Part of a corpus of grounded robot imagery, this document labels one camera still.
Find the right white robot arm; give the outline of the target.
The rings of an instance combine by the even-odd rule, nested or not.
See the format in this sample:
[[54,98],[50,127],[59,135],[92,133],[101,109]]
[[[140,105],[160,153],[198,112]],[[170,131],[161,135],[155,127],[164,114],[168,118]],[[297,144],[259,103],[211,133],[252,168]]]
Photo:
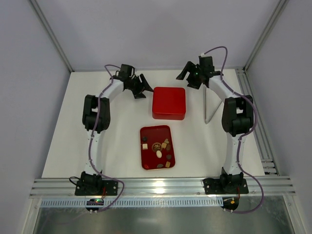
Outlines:
[[223,79],[223,72],[215,70],[212,57],[199,57],[198,64],[188,61],[177,79],[187,80],[188,87],[194,89],[205,85],[223,102],[221,125],[227,136],[226,159],[219,178],[203,180],[205,194],[247,194],[246,172],[240,159],[255,124],[253,98],[235,92]]

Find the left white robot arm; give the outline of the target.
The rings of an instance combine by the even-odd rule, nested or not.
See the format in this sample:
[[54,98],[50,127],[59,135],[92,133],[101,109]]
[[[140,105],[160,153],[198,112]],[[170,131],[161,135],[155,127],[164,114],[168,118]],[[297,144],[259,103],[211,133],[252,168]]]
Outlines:
[[110,76],[108,85],[99,95],[86,95],[83,105],[82,124],[88,133],[88,159],[81,179],[96,177],[102,181],[107,179],[124,184],[121,180],[104,175],[101,166],[100,155],[102,153],[103,138],[111,121],[110,104],[123,91],[132,92],[135,99],[146,98],[143,92],[153,92],[143,74],[136,74],[136,69],[128,64],[104,66]]

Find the red tin lid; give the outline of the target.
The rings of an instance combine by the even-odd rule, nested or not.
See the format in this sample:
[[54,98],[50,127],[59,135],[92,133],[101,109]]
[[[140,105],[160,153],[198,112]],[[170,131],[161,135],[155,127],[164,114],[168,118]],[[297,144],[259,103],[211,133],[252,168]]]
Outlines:
[[156,87],[153,93],[152,112],[186,114],[185,89],[182,87]]

